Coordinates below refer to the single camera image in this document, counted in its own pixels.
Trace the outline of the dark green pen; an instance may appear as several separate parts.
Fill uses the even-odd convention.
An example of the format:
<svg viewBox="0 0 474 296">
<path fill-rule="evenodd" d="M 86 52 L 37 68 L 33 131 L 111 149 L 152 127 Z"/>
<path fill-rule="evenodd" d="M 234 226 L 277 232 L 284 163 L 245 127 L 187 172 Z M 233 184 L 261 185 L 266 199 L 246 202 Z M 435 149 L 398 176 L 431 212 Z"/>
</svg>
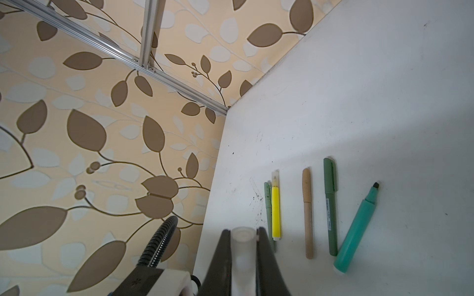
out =
<svg viewBox="0 0 474 296">
<path fill-rule="evenodd" d="M 325 200 L 327 208 L 327 229 L 328 229 L 328 246 L 331 256 L 338 255 L 338 233 L 336 218 L 336 170 L 335 163 L 330 158 L 323 159 Z"/>
</svg>

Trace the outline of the green highlighter marker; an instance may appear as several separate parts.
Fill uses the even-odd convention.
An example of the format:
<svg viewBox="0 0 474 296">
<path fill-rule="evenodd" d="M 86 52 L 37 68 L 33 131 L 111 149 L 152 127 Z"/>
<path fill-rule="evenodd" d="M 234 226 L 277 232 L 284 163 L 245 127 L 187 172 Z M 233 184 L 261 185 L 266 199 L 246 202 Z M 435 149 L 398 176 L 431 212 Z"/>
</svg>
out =
<svg viewBox="0 0 474 296">
<path fill-rule="evenodd" d="M 349 270 L 357 248 L 374 215 L 379 188 L 380 184 L 378 182 L 374 183 L 368 195 L 360 203 L 359 209 L 333 264 L 335 271 L 340 274 L 345 274 Z"/>
</svg>

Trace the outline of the yellow highlighter marker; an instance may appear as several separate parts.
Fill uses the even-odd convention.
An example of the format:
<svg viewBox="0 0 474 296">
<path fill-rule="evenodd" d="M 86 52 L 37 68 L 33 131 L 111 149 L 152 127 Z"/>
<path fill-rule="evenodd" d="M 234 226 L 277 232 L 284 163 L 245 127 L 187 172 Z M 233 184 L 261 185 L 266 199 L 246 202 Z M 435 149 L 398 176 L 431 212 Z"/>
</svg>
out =
<svg viewBox="0 0 474 296">
<path fill-rule="evenodd" d="M 274 241 L 281 239 L 281 213 L 280 213 L 280 178 L 279 171 L 272 172 L 272 238 Z"/>
</svg>

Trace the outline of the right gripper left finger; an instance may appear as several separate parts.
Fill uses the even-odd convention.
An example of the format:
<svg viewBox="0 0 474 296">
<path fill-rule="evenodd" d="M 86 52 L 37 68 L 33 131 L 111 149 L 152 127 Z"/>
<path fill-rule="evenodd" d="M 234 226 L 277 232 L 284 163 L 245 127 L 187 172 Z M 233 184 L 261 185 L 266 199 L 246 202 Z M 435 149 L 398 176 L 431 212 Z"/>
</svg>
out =
<svg viewBox="0 0 474 296">
<path fill-rule="evenodd" d="M 222 231 L 207 275 L 197 296 L 230 296 L 232 294 L 231 231 Z"/>
</svg>

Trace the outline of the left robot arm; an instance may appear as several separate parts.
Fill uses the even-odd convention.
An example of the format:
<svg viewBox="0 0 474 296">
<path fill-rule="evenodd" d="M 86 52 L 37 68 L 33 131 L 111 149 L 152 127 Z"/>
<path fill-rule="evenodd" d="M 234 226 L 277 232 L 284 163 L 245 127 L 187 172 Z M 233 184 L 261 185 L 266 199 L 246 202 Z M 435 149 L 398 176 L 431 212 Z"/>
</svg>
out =
<svg viewBox="0 0 474 296">
<path fill-rule="evenodd" d="M 157 268 L 161 261 L 166 261 L 173 255 L 181 238 L 177 225 L 176 216 L 169 217 L 160 225 L 139 257 L 137 266 Z"/>
</svg>

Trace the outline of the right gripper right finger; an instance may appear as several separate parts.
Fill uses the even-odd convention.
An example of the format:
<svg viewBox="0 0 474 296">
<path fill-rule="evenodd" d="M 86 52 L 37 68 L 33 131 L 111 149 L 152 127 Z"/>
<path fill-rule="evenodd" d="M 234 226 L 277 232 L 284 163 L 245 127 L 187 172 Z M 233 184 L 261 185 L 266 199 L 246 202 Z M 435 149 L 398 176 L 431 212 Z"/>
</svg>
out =
<svg viewBox="0 0 474 296">
<path fill-rule="evenodd" d="M 266 229 L 260 227 L 256 234 L 256 295 L 290 296 L 290 291 L 283 280 L 270 246 Z"/>
</svg>

